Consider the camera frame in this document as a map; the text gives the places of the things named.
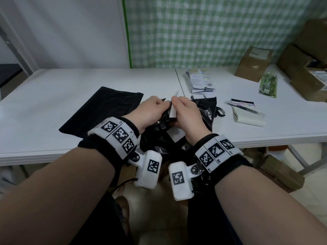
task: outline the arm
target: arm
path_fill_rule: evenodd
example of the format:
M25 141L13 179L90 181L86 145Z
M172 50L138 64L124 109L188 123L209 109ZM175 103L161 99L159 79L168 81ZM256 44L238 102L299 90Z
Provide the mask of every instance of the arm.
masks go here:
M174 97L172 103L177 111L176 125L192 145L211 133L192 101ZM327 228L254 168L236 168L216 184L215 191L244 244L327 243Z
M125 118L142 133L170 102L152 96ZM0 244L68 244L115 174L95 149L75 148L16 186L0 202Z

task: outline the green and white checkered cloth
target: green and white checkered cloth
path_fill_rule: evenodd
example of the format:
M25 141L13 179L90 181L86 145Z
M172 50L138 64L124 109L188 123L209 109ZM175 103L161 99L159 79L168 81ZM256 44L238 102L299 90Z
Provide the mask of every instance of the green and white checkered cloth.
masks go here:
M133 68L237 65L252 45L276 62L327 0L125 0Z

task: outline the hand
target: hand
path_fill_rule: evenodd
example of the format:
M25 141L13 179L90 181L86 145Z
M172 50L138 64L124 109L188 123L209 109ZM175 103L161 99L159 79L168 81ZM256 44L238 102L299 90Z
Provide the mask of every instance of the hand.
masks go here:
M145 128L157 122L169 107L170 101L163 102L157 96L151 96L123 117L130 120L142 134Z
M190 144L194 146L201 138L212 133L203 123L200 110L193 101L183 96L173 96L171 103L177 111L174 125L183 129Z

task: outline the green package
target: green package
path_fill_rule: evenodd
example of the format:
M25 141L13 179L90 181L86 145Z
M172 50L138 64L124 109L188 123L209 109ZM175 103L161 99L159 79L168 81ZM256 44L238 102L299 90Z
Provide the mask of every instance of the green package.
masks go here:
M259 93L272 98L277 97L277 76L273 73L264 73L261 77Z

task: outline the person's right arm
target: person's right arm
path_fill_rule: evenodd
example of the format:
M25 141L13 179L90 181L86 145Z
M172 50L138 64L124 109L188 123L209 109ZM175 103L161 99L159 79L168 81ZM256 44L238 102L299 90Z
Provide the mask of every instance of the person's right arm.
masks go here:
M172 104L177 111L176 125L192 145L211 133L194 102L173 97ZM327 228L254 168L236 168L215 185L215 191L244 245L327 244Z

